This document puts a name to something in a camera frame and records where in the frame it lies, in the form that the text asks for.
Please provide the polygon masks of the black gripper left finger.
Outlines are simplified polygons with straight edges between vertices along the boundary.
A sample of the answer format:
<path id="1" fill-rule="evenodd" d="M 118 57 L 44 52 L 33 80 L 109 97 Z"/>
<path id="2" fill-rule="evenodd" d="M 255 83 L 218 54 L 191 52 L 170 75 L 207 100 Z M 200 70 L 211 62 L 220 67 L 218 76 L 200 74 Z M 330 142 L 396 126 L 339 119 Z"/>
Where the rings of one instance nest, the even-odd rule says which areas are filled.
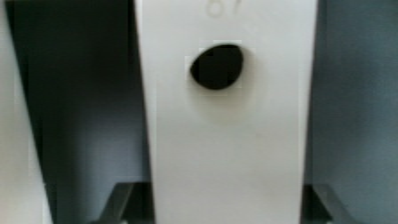
<path id="1" fill-rule="evenodd" d="M 93 224 L 152 224 L 149 182 L 117 183 Z"/>

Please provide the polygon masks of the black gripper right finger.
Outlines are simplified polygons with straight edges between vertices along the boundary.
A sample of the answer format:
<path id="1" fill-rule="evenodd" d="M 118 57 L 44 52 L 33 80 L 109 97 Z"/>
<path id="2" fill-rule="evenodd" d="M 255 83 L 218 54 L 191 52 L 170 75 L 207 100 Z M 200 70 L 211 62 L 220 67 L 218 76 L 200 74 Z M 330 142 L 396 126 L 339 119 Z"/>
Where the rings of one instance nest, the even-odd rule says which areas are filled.
<path id="1" fill-rule="evenodd" d="M 355 219 L 326 185 L 305 185 L 301 196 L 300 224 L 355 224 Z"/>

